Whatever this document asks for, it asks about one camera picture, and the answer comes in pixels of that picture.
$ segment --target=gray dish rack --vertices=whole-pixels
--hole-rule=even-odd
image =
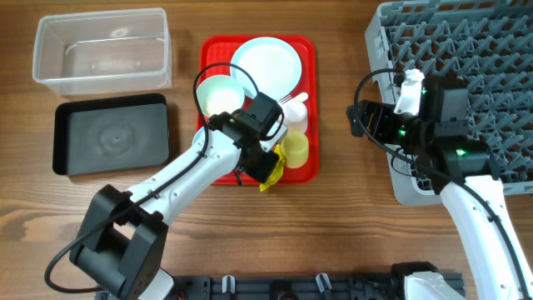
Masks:
[[[387,2],[365,32],[372,71],[418,68],[426,76],[464,80],[470,91],[469,138],[491,146],[505,194],[533,193],[533,6],[523,3]],[[391,75],[373,79],[382,101],[395,103],[399,90]],[[400,203],[441,202],[423,173],[399,160],[395,167],[413,175],[391,169]]]

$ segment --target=red tray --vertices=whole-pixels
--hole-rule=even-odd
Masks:
[[[212,63],[230,62],[233,53],[245,42],[259,38],[261,36],[251,35],[227,35],[215,36],[207,39],[202,45],[202,59],[200,69]],[[307,106],[308,126],[307,138],[309,139],[309,158],[302,167],[291,169],[286,167],[283,171],[283,177],[277,184],[281,185],[301,185],[310,182],[317,174],[320,168],[320,153],[318,142],[318,111],[316,108],[316,63],[315,47],[305,37],[293,35],[272,36],[289,43],[298,53],[301,60],[301,79],[298,85],[291,92],[292,96],[299,93],[307,92],[309,99],[305,102]],[[203,79],[217,74],[230,75],[229,67],[214,67],[206,72]],[[197,129],[202,127],[202,115],[198,115]],[[241,175],[244,185],[258,185],[259,182],[250,178],[246,174]],[[235,174],[230,173],[216,180],[215,185],[237,185]]]

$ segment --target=wooden table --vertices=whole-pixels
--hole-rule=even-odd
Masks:
[[[172,149],[192,139],[192,79],[200,47],[216,34],[301,34],[316,46],[321,171],[305,187],[210,187],[172,224],[162,267],[175,275],[312,275],[386,272],[393,263],[430,261],[465,274],[475,298],[461,240],[440,205],[403,207],[394,198],[385,154],[351,136],[345,117],[356,85],[369,73],[364,32],[376,1],[7,0],[0,7],[0,299],[91,299],[62,295],[42,275],[77,234],[92,195],[111,183],[127,188],[158,168],[81,177],[52,171],[54,112],[68,100],[32,80],[33,43],[46,15],[124,8],[167,11],[174,57]],[[364,98],[379,100],[376,86]],[[526,256],[533,259],[533,203],[508,197]],[[66,260],[57,283],[94,283]]]

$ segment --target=yellow cup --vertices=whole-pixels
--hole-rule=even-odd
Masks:
[[[281,153],[285,157],[285,167],[299,168],[309,158],[309,140],[298,131],[290,131],[281,142]]]

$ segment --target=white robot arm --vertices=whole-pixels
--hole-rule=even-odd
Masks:
[[[529,294],[533,293],[533,275],[509,219],[501,180],[491,176],[466,178],[466,185],[482,196],[501,220],[518,257]],[[523,299],[520,279],[509,250],[496,223],[485,209],[462,187],[448,183],[441,192],[442,203],[450,213],[461,236],[479,299]],[[415,272],[404,281],[406,299],[462,299],[436,272]]]
[[[235,168],[260,183],[270,177],[279,160],[271,149],[287,130],[276,121],[280,114],[276,101],[258,93],[246,110],[211,116],[198,141],[154,176],[126,192],[104,187],[83,219],[77,238],[82,241],[67,246],[71,262],[121,300],[163,299],[173,285],[159,268],[168,227],[201,192]],[[133,225],[132,238],[121,235],[113,221]]]
[[[372,75],[393,72],[401,73],[384,69],[363,79],[354,106],[347,111],[354,124],[352,135],[365,133],[382,148],[397,145],[404,153],[417,155],[417,167],[425,167],[457,226],[479,299],[516,300],[525,298],[525,292],[533,294],[533,276],[509,219],[491,150],[483,142],[467,139],[468,91],[462,82],[450,79],[423,82],[424,75],[413,69],[403,74],[396,105],[357,101],[362,84]],[[385,150],[400,159],[390,148]],[[401,281],[404,299],[462,298],[437,272],[408,272]]]
[[[280,126],[276,123],[272,126],[269,135],[273,135]],[[261,141],[263,149],[271,149],[274,144],[282,139],[286,134],[287,128],[282,125],[281,130],[270,141]],[[141,208],[147,213],[153,214],[159,212],[162,221],[171,225],[176,221],[177,216],[181,213],[201,192],[209,187],[218,178],[233,171],[241,157],[241,149],[236,147],[234,140],[221,131],[207,131],[209,134],[209,147],[207,148],[204,159],[202,159],[186,176],[176,180],[173,184],[158,193],[158,198],[150,200],[141,205]],[[144,182],[134,185],[127,190],[132,193],[130,200],[137,202],[147,193],[156,190],[161,184],[166,183],[177,172],[181,171],[186,165],[191,163],[202,150],[204,143],[203,134],[187,151],[173,162],[168,164],[160,172],[148,178]],[[174,284],[172,277],[162,269],[159,269],[157,275],[153,278],[147,289],[139,296],[141,300],[164,299],[171,291]]]

